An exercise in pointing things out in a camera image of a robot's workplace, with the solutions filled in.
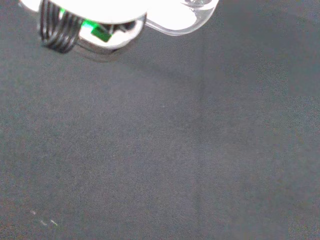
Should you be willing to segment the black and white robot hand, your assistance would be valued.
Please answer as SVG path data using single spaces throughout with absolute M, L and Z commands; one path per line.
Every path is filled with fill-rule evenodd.
M 20 0 L 36 19 L 42 47 L 76 52 L 95 62 L 114 60 L 135 42 L 147 21 L 147 0 Z

